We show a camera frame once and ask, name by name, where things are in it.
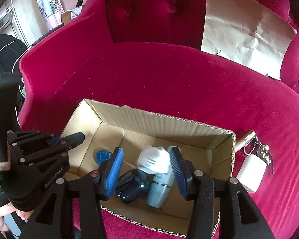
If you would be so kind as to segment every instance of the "hello kitty curtain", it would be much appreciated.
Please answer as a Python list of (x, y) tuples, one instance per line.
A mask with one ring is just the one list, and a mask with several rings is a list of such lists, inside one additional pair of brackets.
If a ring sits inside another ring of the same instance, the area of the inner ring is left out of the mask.
[(37, 5), (48, 30), (52, 30), (61, 23), (63, 8), (60, 0), (37, 0)]

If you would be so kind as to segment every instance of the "red velvet sofa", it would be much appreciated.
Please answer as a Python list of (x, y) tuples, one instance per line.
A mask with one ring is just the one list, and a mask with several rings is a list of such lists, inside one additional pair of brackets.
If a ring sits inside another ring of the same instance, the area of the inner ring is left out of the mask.
[[(288, 0), (258, 1), (299, 29)], [(209, 123), (238, 136), (253, 128), (270, 145), (275, 175), (268, 170), (251, 196), (276, 239), (289, 239), (299, 226), (299, 32), (284, 58), (282, 82), (272, 80), (199, 50), (204, 5), (88, 0), (77, 18), (21, 59), (27, 97), (19, 121), (23, 130), (62, 132), (89, 98)], [(243, 160), (238, 152), (234, 176)], [(104, 220), (111, 239), (173, 237), (106, 212)]]

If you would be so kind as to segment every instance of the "metal rack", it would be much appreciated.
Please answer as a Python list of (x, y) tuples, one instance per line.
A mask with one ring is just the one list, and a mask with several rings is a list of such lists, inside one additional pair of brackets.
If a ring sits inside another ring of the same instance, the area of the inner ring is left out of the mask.
[(5, 11), (5, 14), (3, 14), (1, 17), (0, 17), (0, 33), (5, 30), (6, 28), (8, 28), (9, 26), (11, 26), (12, 30), (13, 30), (13, 33), (15, 35), (16, 38), (19, 38), (18, 37), (18, 34), (14, 28), (14, 25), (13, 25), (13, 19), (15, 20), (16, 24), (17, 24), (17, 28), (19, 30), (19, 33), (21, 34), (21, 37), (25, 43), (25, 45), (27, 47), (30, 47), (23, 31), (22, 31), (22, 28), (21, 28), (21, 25), (20, 25), (20, 22), (18, 20), (18, 17), (17, 17), (17, 14), (16, 14), (16, 10), (15, 10), (15, 7), (13, 5), (13, 1), (10, 0), (10, 7), (8, 7), (7, 5), (7, 1), (5, 2), (5, 6), (6, 6), (6, 11)]

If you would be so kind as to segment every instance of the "metal screw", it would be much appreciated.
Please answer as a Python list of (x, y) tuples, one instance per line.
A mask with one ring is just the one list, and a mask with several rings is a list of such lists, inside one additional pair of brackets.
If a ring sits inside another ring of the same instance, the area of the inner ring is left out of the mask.
[(238, 183), (238, 180), (237, 180), (237, 178), (235, 178), (235, 177), (231, 177), (231, 178), (229, 179), (229, 181), (230, 181), (230, 183), (232, 183), (232, 184), (237, 184), (237, 183)]
[(58, 185), (61, 185), (61, 184), (63, 184), (64, 183), (64, 179), (63, 178), (58, 178), (57, 180), (56, 180), (56, 184), (58, 184)]
[(92, 177), (98, 177), (98, 176), (100, 175), (100, 172), (99, 172), (99, 171), (91, 171), (91, 172), (90, 172), (90, 175), (91, 175)]
[(197, 177), (202, 177), (204, 175), (204, 172), (201, 171), (201, 170), (196, 170), (194, 171), (194, 174), (197, 176)]

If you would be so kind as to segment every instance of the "crumpled kraft paper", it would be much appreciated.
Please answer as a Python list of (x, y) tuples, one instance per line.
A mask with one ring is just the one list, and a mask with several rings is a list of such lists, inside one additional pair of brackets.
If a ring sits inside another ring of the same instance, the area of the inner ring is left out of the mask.
[(296, 33), (254, 0), (207, 0), (201, 51), (280, 80), (283, 57)]

